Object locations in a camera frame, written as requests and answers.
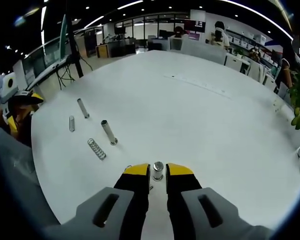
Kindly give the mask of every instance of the shelf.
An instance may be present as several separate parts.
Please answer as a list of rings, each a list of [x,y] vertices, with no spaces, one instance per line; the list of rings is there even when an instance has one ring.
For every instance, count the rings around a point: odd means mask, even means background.
[[[260,46],[260,47],[262,47],[262,48],[267,49],[270,53],[272,53],[272,50],[268,49],[266,46],[264,46],[264,45],[262,45],[262,44],[260,44],[260,43],[258,43],[258,42],[255,42],[255,44],[257,44],[258,46]]]
[[[247,36],[245,36],[245,35],[243,35],[241,33],[238,33],[238,32],[235,32],[235,31],[232,31],[232,30],[229,30],[229,29],[226,29],[226,31],[229,32],[229,33],[232,33],[232,34],[239,35],[239,36],[241,36],[241,37],[243,37],[245,39],[249,39],[250,41],[253,41],[254,43],[256,43],[256,40],[254,40],[254,39],[252,39],[250,37],[247,37]]]
[[[240,47],[240,48],[242,48],[242,49],[244,49],[244,50],[247,50],[247,51],[249,51],[249,49],[248,48],[246,48],[246,47],[244,47],[244,46],[241,46],[240,44],[236,44],[236,43],[234,43],[234,42],[230,42],[230,45],[235,45],[235,46],[238,46],[238,47]]]

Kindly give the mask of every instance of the ceiling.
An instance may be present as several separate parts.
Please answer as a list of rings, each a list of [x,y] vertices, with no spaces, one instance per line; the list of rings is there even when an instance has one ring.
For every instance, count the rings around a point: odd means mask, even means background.
[[[100,16],[104,16],[104,18],[95,25],[105,24],[110,19],[112,22],[117,22],[152,13],[190,12],[190,9],[199,9],[199,6],[203,6],[202,10],[209,13],[236,19],[264,33],[270,31],[271,33],[267,34],[279,42],[288,40],[286,35],[267,20],[227,2],[219,0],[184,0],[179,2],[175,0],[144,0],[142,3],[117,10],[118,7],[134,1],[49,0],[46,3],[44,3],[44,0],[9,1],[8,3],[0,1],[0,71],[5,72],[10,69],[12,64],[22,57],[21,52],[29,53],[41,45],[41,9],[27,16],[25,22],[18,27],[14,25],[14,22],[19,16],[24,16],[31,9],[42,8],[43,6],[47,6],[43,24],[46,41],[56,38],[60,34],[61,24],[58,24],[58,22],[62,21],[66,6],[68,6],[68,12],[72,20],[81,19],[78,24],[73,26],[74,29],[81,29]],[[232,1],[262,13],[292,35],[281,12],[270,1]],[[296,4],[297,2],[298,0],[286,1],[286,5],[294,13],[297,20],[295,26],[300,26],[300,4]],[[5,46],[10,46],[12,50],[5,49]]]

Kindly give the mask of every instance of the black cable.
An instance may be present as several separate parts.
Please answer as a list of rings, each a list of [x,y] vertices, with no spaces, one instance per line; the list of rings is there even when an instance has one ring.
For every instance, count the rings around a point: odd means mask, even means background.
[[[59,85],[60,85],[60,82],[62,83],[62,85],[66,88],[67,86],[64,84],[64,82],[62,81],[62,78],[60,77],[60,75],[59,75],[59,71],[56,71],[56,75],[57,75],[57,77],[58,77],[58,79],[59,79]]]
[[[84,60],[84,58],[82,57],[82,56],[80,56],[80,58],[91,68],[91,71],[93,71],[94,69],[92,68],[92,66],[89,64],[89,63],[87,63],[87,61],[86,60]]]
[[[80,58],[90,67],[91,71],[93,71],[94,69],[92,68],[92,66],[80,55],[79,46],[78,46],[77,42],[75,42],[75,45],[76,45],[76,50],[78,51]]]
[[[57,76],[57,78],[58,78],[58,83],[59,83],[60,90],[62,90],[61,82],[60,82],[60,78],[59,78],[58,71],[56,71],[56,76]]]
[[[69,66],[67,66],[66,71],[67,71],[67,73],[68,73],[70,79],[72,79],[72,81],[76,81],[76,80],[71,76],[71,71],[70,71]]]

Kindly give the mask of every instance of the round table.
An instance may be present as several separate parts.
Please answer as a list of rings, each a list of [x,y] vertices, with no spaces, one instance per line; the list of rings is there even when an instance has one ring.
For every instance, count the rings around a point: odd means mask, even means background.
[[[113,187],[128,165],[175,163],[192,169],[203,188],[236,205],[251,225],[275,228],[300,193],[296,148],[284,131],[290,123],[275,113],[275,99],[246,75],[193,56],[150,51],[118,60],[60,91],[34,114],[32,150],[42,191],[63,224],[78,205]],[[105,160],[90,149],[89,138],[105,151]],[[142,237],[173,239],[165,181],[151,184]]]

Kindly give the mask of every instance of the metal pipe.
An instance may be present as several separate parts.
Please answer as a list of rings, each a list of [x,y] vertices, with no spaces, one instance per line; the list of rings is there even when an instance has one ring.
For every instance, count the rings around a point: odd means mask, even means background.
[[[85,108],[85,105],[84,103],[82,102],[81,98],[78,98],[77,100],[78,104],[79,104],[79,107],[84,115],[84,118],[87,119],[90,117],[89,113],[87,112],[86,108]]]
[[[118,139],[115,138],[113,132],[111,131],[108,121],[103,120],[101,122],[101,126],[103,127],[103,130],[105,131],[106,135],[108,136],[108,138],[110,140],[110,144],[116,145],[118,143]]]
[[[157,161],[153,165],[153,180],[160,181],[164,175],[162,174],[162,171],[164,170],[164,164],[161,161]]]
[[[70,130],[70,132],[75,131],[75,117],[74,116],[69,117],[69,130]]]

